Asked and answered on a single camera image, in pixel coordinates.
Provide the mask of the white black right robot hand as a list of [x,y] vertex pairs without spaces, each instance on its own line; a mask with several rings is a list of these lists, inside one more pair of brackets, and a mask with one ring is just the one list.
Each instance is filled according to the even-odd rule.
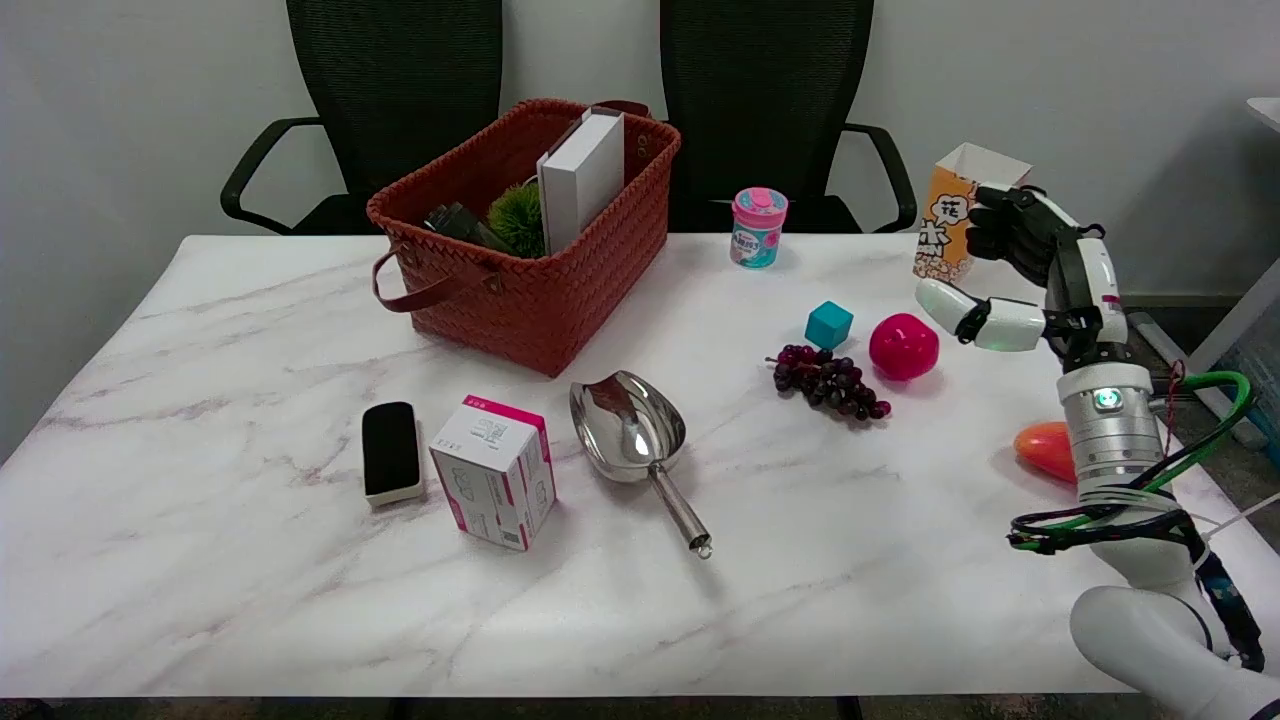
[[1105,228],[1080,225],[1037,187],[979,184],[965,231],[973,258],[1009,264],[1044,291],[1042,304],[972,296],[947,281],[922,279],[922,310],[963,345],[1023,352],[1046,341],[1074,372],[1128,363],[1128,324]]

